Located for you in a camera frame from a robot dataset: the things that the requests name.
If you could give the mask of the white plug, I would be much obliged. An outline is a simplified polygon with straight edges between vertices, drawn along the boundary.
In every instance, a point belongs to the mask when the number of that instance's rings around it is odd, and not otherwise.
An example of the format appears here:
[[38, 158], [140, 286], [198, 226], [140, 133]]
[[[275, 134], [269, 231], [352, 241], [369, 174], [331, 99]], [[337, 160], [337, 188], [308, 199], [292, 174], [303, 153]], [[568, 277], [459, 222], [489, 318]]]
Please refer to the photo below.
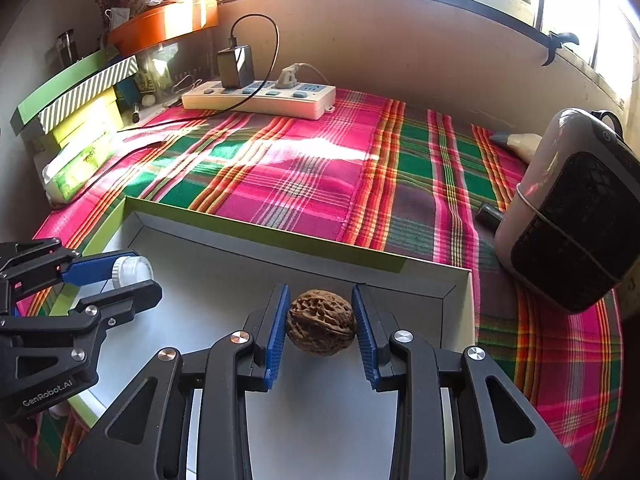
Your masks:
[[308, 68], [308, 70], [311, 70], [315, 75], [317, 75], [324, 84], [329, 84], [326, 76], [324, 76], [320, 72], [320, 70], [318, 70], [318, 68], [315, 68], [309, 63], [299, 62], [286, 66], [283, 70], [281, 70], [281, 73], [274, 86], [277, 89], [292, 89], [294, 86], [296, 86], [296, 84], [298, 84], [297, 74], [302, 68]]

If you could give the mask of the brown walnut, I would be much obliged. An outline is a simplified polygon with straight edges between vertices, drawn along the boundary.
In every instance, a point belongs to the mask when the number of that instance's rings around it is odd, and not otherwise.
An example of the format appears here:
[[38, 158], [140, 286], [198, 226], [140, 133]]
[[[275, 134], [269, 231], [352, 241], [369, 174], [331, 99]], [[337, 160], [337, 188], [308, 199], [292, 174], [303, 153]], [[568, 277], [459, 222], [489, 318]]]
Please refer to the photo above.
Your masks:
[[334, 356], [346, 350], [356, 337], [354, 308], [335, 292], [309, 289], [288, 308], [285, 331], [300, 350], [316, 356]]

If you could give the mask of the orange tray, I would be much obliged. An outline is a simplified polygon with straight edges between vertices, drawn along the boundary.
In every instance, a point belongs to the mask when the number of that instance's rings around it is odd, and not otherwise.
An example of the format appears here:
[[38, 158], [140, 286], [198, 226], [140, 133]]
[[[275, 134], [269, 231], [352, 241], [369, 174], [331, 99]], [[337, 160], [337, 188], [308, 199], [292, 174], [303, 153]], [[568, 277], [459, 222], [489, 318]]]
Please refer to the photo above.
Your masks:
[[217, 0], [176, 2], [157, 6], [126, 21], [108, 34], [107, 43], [121, 55], [129, 56], [217, 25]]

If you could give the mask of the plaid bed sheet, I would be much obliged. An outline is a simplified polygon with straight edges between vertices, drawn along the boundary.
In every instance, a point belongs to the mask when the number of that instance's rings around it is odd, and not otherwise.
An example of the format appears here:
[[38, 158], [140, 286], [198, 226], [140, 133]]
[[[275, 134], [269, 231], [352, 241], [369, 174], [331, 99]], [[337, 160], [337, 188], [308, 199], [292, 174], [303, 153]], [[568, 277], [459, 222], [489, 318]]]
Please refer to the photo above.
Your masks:
[[594, 479], [612, 456], [623, 344], [608, 294], [569, 315], [514, 280], [475, 221], [504, 208], [523, 164], [485, 128], [382, 96], [338, 92], [318, 119], [180, 106], [150, 122], [160, 144], [134, 153], [40, 226], [84, 249], [128, 196], [385, 250], [473, 273], [480, 344]]

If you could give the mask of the tissue pack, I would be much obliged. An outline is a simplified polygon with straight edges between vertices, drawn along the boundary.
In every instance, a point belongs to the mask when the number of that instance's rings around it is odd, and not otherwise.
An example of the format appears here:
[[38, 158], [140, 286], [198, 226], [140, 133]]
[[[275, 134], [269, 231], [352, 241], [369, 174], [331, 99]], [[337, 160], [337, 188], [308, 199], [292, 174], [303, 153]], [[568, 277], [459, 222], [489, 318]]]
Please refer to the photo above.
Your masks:
[[122, 134], [112, 132], [86, 144], [73, 141], [63, 148], [41, 171], [50, 203], [68, 204], [121, 146]]

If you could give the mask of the white round cap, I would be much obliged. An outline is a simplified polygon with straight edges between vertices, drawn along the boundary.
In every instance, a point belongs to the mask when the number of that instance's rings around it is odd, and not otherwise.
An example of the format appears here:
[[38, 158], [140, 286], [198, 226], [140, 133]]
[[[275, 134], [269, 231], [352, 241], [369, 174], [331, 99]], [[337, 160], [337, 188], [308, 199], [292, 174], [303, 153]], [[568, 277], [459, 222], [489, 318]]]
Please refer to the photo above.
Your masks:
[[118, 257], [112, 267], [112, 283], [115, 288], [123, 288], [153, 278], [151, 263], [142, 256]]

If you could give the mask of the green white cardboard box tray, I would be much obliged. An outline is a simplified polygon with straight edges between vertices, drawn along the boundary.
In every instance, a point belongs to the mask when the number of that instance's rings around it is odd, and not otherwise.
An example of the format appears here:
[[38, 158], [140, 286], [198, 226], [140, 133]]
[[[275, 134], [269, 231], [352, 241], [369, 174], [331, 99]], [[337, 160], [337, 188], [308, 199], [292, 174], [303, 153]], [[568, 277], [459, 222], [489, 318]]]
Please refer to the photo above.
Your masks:
[[99, 380], [70, 401], [94, 424], [152, 355], [205, 351], [267, 304], [284, 310], [278, 376], [246, 398], [257, 479], [385, 479], [397, 396], [368, 382], [354, 292], [396, 318], [402, 339], [462, 351], [476, 341], [469, 270], [122, 200], [81, 244], [130, 249], [150, 262], [158, 305], [102, 344]]

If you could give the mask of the yellow green box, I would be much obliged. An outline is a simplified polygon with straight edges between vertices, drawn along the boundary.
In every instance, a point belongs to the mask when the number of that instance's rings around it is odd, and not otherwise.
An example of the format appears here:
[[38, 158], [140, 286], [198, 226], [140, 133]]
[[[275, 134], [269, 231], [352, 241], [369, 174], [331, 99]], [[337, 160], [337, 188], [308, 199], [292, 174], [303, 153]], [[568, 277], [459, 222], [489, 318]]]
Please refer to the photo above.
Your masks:
[[30, 144], [36, 153], [55, 155], [70, 141], [88, 138], [91, 133], [118, 131], [123, 125], [116, 92], [114, 88], [108, 88]]

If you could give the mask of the white power strip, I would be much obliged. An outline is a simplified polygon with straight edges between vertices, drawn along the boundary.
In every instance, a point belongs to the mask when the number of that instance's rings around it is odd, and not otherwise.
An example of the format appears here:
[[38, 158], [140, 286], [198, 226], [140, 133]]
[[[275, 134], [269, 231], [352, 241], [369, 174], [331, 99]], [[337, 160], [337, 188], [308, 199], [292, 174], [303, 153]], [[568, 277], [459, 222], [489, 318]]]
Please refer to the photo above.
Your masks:
[[336, 89], [326, 84], [296, 84], [292, 89], [278, 89], [267, 81], [259, 90], [260, 81], [242, 89], [225, 89], [220, 81], [205, 81], [183, 93], [181, 102], [186, 110], [239, 110], [240, 112], [319, 119], [332, 110]]

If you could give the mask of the black window hook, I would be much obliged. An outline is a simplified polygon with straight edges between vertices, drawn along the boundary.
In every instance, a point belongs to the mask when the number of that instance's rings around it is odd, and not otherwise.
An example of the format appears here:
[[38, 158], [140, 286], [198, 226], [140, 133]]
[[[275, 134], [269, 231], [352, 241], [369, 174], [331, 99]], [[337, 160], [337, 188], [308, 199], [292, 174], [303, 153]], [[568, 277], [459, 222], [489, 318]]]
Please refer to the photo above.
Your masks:
[[548, 55], [542, 67], [549, 66], [555, 59], [556, 51], [561, 49], [564, 44], [580, 45], [579, 38], [572, 32], [549, 32]]

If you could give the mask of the black power adapter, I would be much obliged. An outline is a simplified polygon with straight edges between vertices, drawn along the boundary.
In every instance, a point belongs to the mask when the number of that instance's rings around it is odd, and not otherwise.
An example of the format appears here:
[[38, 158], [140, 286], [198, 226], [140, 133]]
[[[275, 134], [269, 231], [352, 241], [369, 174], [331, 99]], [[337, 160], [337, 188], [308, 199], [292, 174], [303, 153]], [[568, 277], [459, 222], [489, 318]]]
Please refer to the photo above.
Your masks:
[[220, 81], [225, 89], [242, 89], [255, 80], [250, 46], [236, 46], [217, 53]]

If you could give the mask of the grey portable heater fan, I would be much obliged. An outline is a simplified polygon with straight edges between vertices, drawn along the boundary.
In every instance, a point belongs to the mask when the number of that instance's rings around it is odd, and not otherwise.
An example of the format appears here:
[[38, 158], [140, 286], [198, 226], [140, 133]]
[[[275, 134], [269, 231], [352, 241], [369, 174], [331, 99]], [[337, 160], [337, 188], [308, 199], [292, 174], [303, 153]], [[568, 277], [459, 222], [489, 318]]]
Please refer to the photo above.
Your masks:
[[566, 108], [529, 157], [506, 211], [480, 206], [501, 265], [570, 314], [639, 260], [639, 159], [608, 110]]

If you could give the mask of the green striped gift box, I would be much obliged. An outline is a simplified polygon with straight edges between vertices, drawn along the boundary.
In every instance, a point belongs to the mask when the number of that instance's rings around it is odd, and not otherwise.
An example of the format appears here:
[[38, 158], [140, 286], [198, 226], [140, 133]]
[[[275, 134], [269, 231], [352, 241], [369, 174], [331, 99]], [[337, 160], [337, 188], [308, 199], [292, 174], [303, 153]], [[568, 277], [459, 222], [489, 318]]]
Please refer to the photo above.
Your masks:
[[10, 124], [16, 136], [34, 122], [49, 133], [65, 118], [139, 69], [135, 55], [100, 49], [64, 68], [17, 104]]

